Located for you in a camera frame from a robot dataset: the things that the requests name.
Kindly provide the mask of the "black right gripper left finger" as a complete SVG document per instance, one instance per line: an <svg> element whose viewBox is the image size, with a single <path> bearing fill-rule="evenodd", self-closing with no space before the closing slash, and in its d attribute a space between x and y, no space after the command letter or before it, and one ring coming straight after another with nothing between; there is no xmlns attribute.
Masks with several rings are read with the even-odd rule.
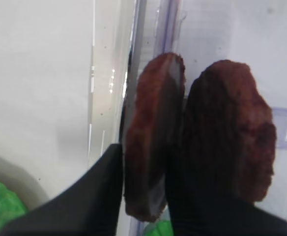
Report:
<svg viewBox="0 0 287 236"><path fill-rule="evenodd" d="M70 188L4 226L1 236L114 236L122 198L122 146L111 144Z"/></svg>

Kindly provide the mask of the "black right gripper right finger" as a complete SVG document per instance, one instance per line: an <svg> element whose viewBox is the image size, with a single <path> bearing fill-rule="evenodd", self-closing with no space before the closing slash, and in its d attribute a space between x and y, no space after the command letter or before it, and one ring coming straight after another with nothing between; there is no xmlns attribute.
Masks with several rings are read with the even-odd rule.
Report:
<svg viewBox="0 0 287 236"><path fill-rule="evenodd" d="M287 221L238 197L214 193L185 173L179 155L169 160L166 194L176 236L287 236Z"/></svg>

